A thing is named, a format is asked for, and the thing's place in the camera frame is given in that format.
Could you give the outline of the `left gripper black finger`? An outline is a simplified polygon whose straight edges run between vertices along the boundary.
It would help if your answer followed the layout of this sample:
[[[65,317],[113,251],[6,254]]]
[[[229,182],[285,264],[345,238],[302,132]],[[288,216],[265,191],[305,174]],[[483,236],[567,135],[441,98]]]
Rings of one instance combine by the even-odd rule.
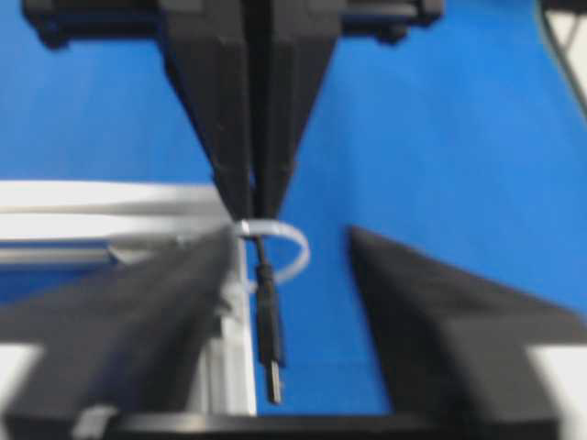
[[[341,33],[317,1],[255,3],[255,215],[275,218]]]
[[[170,81],[189,116],[225,207],[252,216],[249,70],[244,29],[215,34],[186,18],[163,22],[161,48]]]

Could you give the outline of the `black near gripper body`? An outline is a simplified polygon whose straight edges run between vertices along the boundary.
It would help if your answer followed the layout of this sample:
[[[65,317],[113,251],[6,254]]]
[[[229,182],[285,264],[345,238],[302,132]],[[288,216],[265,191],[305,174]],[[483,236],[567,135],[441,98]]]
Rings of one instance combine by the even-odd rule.
[[[345,33],[372,34],[387,25],[428,27],[443,15],[441,1],[285,1],[312,17],[337,19]],[[23,1],[22,14],[39,39],[58,49],[71,39],[156,39],[166,18],[186,18],[219,35],[244,29],[247,8],[261,1]]]

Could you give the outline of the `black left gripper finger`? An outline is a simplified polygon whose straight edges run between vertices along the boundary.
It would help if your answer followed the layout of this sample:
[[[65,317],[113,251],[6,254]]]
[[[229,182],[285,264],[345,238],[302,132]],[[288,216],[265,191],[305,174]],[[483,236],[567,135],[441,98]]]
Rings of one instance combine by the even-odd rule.
[[[1,436],[86,437],[83,415],[179,410],[233,263],[227,229],[1,310]]]
[[[586,321],[365,228],[349,259],[386,390],[465,439],[583,439]]]

